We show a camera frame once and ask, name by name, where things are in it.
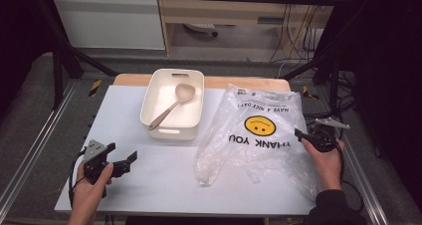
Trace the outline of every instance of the white cabinet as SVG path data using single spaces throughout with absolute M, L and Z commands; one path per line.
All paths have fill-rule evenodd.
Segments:
M 157 0 L 55 0 L 78 48 L 164 50 Z

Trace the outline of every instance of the finger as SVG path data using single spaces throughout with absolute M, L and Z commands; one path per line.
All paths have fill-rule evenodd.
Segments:
M 108 163 L 107 166 L 103 169 L 102 174 L 100 175 L 99 179 L 97 180 L 96 186 L 101 187 L 101 188 L 104 188 L 106 186 L 107 182 L 111 178 L 112 169 L 113 169 L 113 164 Z
M 311 144 L 309 141 L 307 141 L 304 138 L 302 138 L 302 144 L 304 145 L 304 147 L 305 147 L 305 149 L 307 150 L 308 153 L 314 154 L 314 153 L 317 152 L 317 150 L 314 148 L 314 145 Z
M 340 146 L 341 150 L 344 150 L 345 143 L 342 140 L 340 140 L 339 138 L 336 138 L 335 141 L 338 143 L 338 145 Z
M 84 177 L 84 164 L 80 163 L 77 172 L 77 181 Z

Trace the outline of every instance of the white plastic basket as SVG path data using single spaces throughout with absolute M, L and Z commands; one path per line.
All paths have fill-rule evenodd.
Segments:
M 177 101 L 175 88 L 178 84 L 195 87 L 195 96 L 189 102 L 174 108 L 158 128 L 149 130 L 152 121 Z M 140 121 L 151 137 L 191 140 L 198 132 L 203 98 L 204 75 L 201 72 L 179 69 L 157 70 L 149 82 L 140 111 Z

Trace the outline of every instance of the cable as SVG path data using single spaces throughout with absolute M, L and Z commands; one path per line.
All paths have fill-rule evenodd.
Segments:
M 286 4 L 285 5 L 285 13 L 283 14 L 283 19 L 285 19 L 285 17 L 286 17 L 286 10 L 288 9 L 288 5 Z M 282 44 L 282 39 L 283 39 L 283 26 L 284 26 L 284 20 L 283 20 L 283 23 L 282 23 L 282 32 L 281 32 L 281 34 L 280 34 L 280 40 L 279 40 L 279 44 L 277 45 L 277 48 L 276 48 L 276 51 L 274 51 L 274 53 L 273 53 L 273 56 L 271 57 L 271 59 L 270 59 L 270 63 L 273 63 L 273 58 L 274 58 L 274 56 L 276 55 L 276 53 L 277 53 L 277 51 L 279 51 L 279 48 L 280 48 L 280 45 Z
M 306 46 L 306 40 L 308 37 L 309 28 L 305 29 L 304 39 L 302 40 L 302 48 L 304 48 L 305 51 L 307 51 L 307 62 L 310 61 L 310 40 L 312 39 L 312 34 L 310 40 L 308 40 L 308 48 Z
M 341 149 L 340 145 L 325 130 L 319 129 L 318 131 L 323 132 L 326 135 L 326 137 L 329 138 L 329 140 L 331 140 L 332 144 L 334 144 L 335 149 L 337 150 L 338 155 L 340 156 L 341 169 L 340 169 L 339 181 L 340 181 L 341 184 L 342 183 L 345 183 L 345 184 L 349 185 L 357 193 L 357 195 L 359 196 L 360 205 L 359 205 L 359 208 L 357 210 L 355 210 L 355 211 L 360 213 L 362 211 L 362 209 L 363 209 L 363 206 L 364 206 L 363 196 L 360 193 L 360 191 L 357 189 L 356 186 L 354 186 L 352 183 L 344 180 L 344 168 L 345 168 L 345 165 L 344 165 L 344 155 L 343 155 L 343 152 L 342 152 L 342 149 Z
M 314 31 L 314 47 L 313 50 L 315 51 L 317 49 L 317 29 Z
M 348 95 L 340 98 L 340 101 L 338 102 L 336 106 L 336 112 L 328 111 L 328 112 L 320 112 L 320 113 L 304 113 L 304 118 L 321 118 L 321 117 L 330 117 L 332 115 L 338 115 L 340 118 L 340 121 L 342 122 L 341 113 L 347 111 L 350 108 L 353 108 L 356 104 L 355 100 L 351 100 L 345 103 L 344 105 L 342 104 L 342 102 L 345 99 L 353 98 L 355 85 L 345 76 L 345 74 L 343 75 L 343 78 L 339 78 L 339 79 L 344 80 L 344 82 L 339 82 L 339 84 L 346 87 L 347 89 L 350 89 L 350 91 L 345 90 L 346 92 L 348 92 Z
M 310 11 L 310 8 L 311 7 L 308 7 L 307 8 L 307 12 L 305 13 L 305 15 L 308 15 L 308 13 L 309 13 L 309 11 Z M 305 17 L 304 17 L 304 20 L 302 21 L 302 24 L 301 24 L 301 26 L 300 26 L 300 29 L 302 28 L 302 26 L 303 26 L 303 24 L 304 24 L 304 22 L 305 22 Z M 303 32 L 300 32 L 297 36 L 296 36 L 296 38 L 295 38 L 295 43 L 296 43 L 296 41 L 298 40 L 298 38 L 300 38 L 301 36 L 302 36 L 302 34 L 303 34 Z
M 281 61 L 286 61 L 286 60 L 299 60 L 299 61 L 302 61 L 303 59 L 285 58 L 285 59 L 278 59 L 278 60 L 276 60 L 276 61 L 273 61 L 272 63 L 281 62 Z
M 299 61 L 294 65 L 294 67 L 295 66 L 297 66 L 300 62 L 301 62 L 301 60 L 302 59 L 299 59 Z M 282 67 L 286 64 L 287 62 L 283 62 L 282 63 L 282 65 L 280 66 L 280 68 L 279 68 L 279 72 L 277 73 L 277 77 L 276 77 L 276 79 L 280 76 L 280 72 L 282 71 Z
M 309 30 L 309 28 L 310 28 L 310 25 L 311 25 L 311 23 L 313 22 L 313 19 L 314 19 L 314 16 L 316 15 L 316 13 L 317 13 L 317 10 L 320 8 L 320 6 L 317 6 L 315 9 L 314 9 L 314 11 L 313 11 L 313 13 L 311 14 L 311 18 L 310 18 L 310 20 L 308 21 L 308 24 L 307 24 L 307 28 L 306 28 L 306 31 L 305 31 L 305 34 L 308 32 L 308 30 Z
M 69 171 L 69 200 L 71 201 L 71 207 L 73 207 L 73 205 L 74 205 L 74 194 L 75 194 L 74 188 L 80 181 L 82 181 L 82 179 L 84 179 L 84 177 L 83 177 L 82 179 L 80 179 L 79 181 L 77 181 L 75 183 L 75 186 L 72 185 L 73 179 L 74 179 L 75 165 L 77 163 L 78 158 L 85 154 L 85 151 L 87 151 L 86 147 L 84 147 L 84 149 L 82 151 L 80 151 L 77 154 L 77 156 L 75 156 L 74 160 L 72 161 L 71 170 Z
M 291 44 L 292 44 L 292 47 L 293 47 L 293 49 L 295 50 L 295 52 L 298 54 L 298 56 L 301 58 L 301 59 L 305 59 L 305 58 L 303 58 L 302 56 L 301 56 L 301 54 L 299 54 L 299 52 L 298 52 L 298 49 L 296 48 L 296 45 L 295 45 L 295 43 L 293 42 L 293 35 L 291 35 L 292 34 L 292 31 L 291 31 L 291 29 L 290 29 L 290 26 L 289 26 L 289 23 L 290 23 L 290 14 L 291 14 L 291 12 L 292 12 L 292 5 L 290 5 L 289 4 L 289 12 L 288 12 L 288 23 L 287 23 L 287 25 L 286 25 L 286 29 L 287 29 L 287 31 L 288 31 L 288 38 L 289 38 L 289 41 L 291 42 Z

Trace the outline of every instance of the wrist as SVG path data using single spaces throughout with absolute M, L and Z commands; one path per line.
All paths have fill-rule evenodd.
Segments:
M 90 218 L 86 212 L 73 210 L 68 225 L 91 225 L 92 220 L 93 218 Z
M 341 184 L 339 179 L 322 179 L 320 184 L 322 191 L 341 190 Z

